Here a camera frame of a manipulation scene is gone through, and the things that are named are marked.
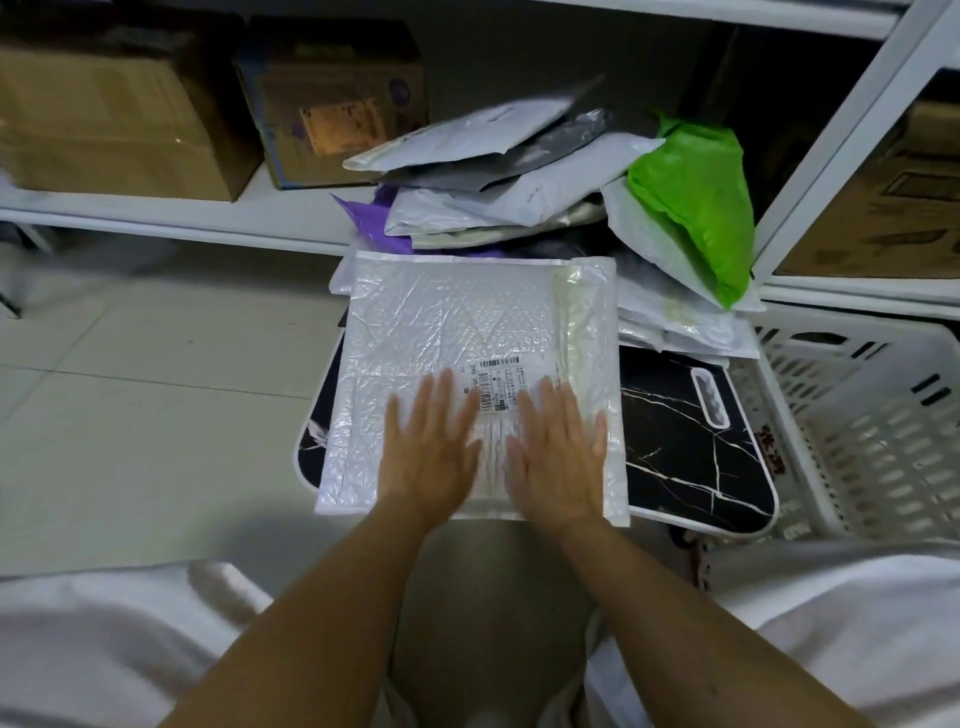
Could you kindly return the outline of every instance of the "orange label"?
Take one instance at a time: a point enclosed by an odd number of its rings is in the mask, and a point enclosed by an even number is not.
[[[387,141],[375,99],[301,109],[303,125],[318,155],[363,152]]]

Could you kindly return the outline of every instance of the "cardboard box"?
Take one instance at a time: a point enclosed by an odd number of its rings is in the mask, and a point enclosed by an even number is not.
[[[344,159],[426,124],[423,64],[400,21],[255,18],[234,63],[277,189],[376,180]]]
[[[58,18],[43,29],[0,28],[0,163],[14,184],[200,200],[240,195],[262,153],[229,54],[219,73],[193,30],[135,27],[109,12],[80,23]],[[236,102],[226,98],[223,78]]]
[[[960,278],[960,106],[917,102],[777,273]]]

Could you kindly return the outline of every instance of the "shelf post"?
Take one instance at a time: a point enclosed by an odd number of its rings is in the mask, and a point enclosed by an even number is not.
[[[960,43],[960,0],[914,0],[756,226],[766,282]]]

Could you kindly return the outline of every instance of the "gray plastic bag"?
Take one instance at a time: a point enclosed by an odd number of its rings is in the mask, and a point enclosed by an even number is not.
[[[609,123],[610,115],[604,109],[594,109],[549,127],[506,154],[404,167],[388,173],[384,182],[407,187],[479,192],[494,182],[533,172],[576,152],[606,131]]]

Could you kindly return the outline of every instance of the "hand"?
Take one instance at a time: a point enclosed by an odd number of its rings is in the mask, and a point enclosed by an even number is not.
[[[477,473],[482,443],[467,437],[473,429],[480,393],[467,401],[447,422],[453,372],[444,369],[434,387],[433,375],[420,383],[410,422],[400,428],[399,400],[387,401],[383,458],[376,486],[378,503],[403,499],[421,518],[424,532],[446,522],[463,504]]]
[[[555,389],[545,377],[539,387],[541,412],[526,392],[516,398],[523,443],[507,440],[507,490],[527,520],[556,539],[570,523],[603,516],[607,417],[598,413],[588,436],[570,385]]]

